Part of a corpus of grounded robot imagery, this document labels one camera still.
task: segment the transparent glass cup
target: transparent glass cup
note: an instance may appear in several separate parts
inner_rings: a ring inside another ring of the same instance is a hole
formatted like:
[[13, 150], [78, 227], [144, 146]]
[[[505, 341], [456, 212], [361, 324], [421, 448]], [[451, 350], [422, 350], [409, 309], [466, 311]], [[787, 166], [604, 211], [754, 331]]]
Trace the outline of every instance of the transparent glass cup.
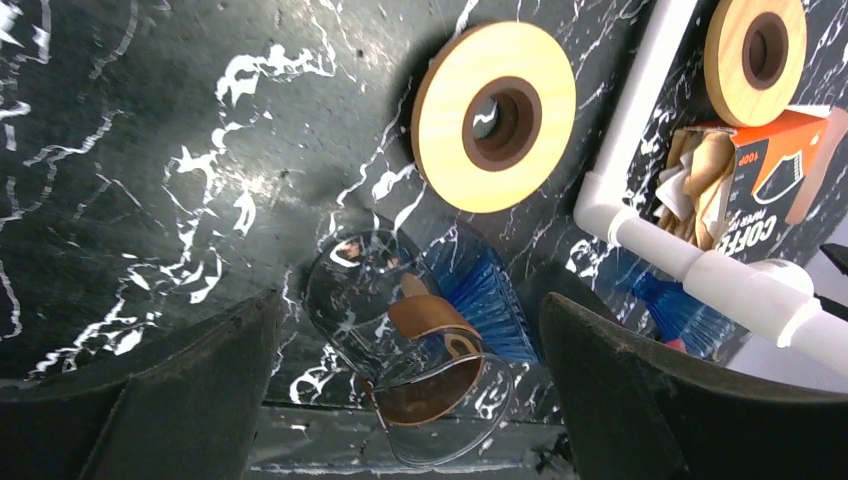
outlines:
[[450, 461], [502, 421], [514, 393], [509, 365], [438, 296], [420, 251], [402, 232], [376, 228], [326, 249], [305, 304], [366, 385], [401, 463]]

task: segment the black marble countertop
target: black marble countertop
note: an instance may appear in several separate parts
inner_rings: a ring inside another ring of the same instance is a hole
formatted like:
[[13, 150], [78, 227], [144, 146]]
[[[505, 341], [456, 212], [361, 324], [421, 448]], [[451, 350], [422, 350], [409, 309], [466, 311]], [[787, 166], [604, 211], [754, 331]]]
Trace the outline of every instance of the black marble countertop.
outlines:
[[[699, 3], [630, 172], [627, 196], [646, 215], [671, 132], [712, 116], [702, 45], [716, 3]], [[809, 44], [795, 101], [846, 107], [848, 6], [803, 3]], [[421, 246], [449, 239], [455, 219], [470, 222], [517, 284], [553, 259], [592, 285], [615, 275], [633, 257], [578, 229], [569, 205], [652, 4], [2, 0], [0, 375], [41, 379], [108, 359], [277, 287], [292, 313], [268, 402], [360, 409], [353, 374], [300, 294], [321, 242], [367, 210]], [[510, 19], [562, 44], [575, 125], [531, 197], [499, 213], [458, 212], [411, 163], [411, 104], [447, 40]], [[805, 262], [843, 218], [846, 157], [843, 147], [815, 220], [782, 232], [772, 256]], [[629, 326], [648, 328], [632, 299], [604, 297]], [[510, 421], [559, 422], [546, 371], [515, 368]]]

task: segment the brown center hole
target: brown center hole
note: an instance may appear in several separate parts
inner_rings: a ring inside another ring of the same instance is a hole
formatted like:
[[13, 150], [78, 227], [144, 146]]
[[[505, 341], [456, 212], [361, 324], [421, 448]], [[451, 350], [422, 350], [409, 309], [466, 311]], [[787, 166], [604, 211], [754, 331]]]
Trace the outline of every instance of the brown center hole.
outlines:
[[766, 12], [751, 23], [745, 34], [742, 67], [752, 87], [765, 90], [780, 79], [786, 66], [789, 37], [775, 13]]
[[493, 80], [468, 105], [462, 132], [465, 152], [483, 170], [505, 170], [533, 146], [541, 121], [539, 94], [526, 80]]

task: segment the white pipe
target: white pipe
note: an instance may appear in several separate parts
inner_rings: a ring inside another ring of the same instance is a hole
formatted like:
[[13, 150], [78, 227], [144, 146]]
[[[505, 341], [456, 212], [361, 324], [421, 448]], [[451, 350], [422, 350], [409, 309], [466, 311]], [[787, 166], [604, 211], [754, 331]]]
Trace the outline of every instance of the white pipe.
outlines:
[[792, 345], [848, 376], [848, 322], [773, 276], [663, 231], [622, 201], [627, 172], [697, 0], [658, 0], [574, 220], [683, 282], [693, 297], [779, 347]]

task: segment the blue brush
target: blue brush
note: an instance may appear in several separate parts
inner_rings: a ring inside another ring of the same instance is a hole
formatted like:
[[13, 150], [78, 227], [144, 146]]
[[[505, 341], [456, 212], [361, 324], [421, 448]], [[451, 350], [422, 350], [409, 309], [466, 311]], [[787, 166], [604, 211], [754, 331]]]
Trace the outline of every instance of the blue brush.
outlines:
[[684, 292], [679, 282], [633, 269], [619, 285], [645, 302], [663, 342], [682, 341], [692, 356], [710, 356], [736, 328], [733, 320]]
[[527, 320], [498, 254], [469, 225], [457, 222], [451, 241], [424, 254], [442, 296], [506, 360], [538, 363], [527, 335]]

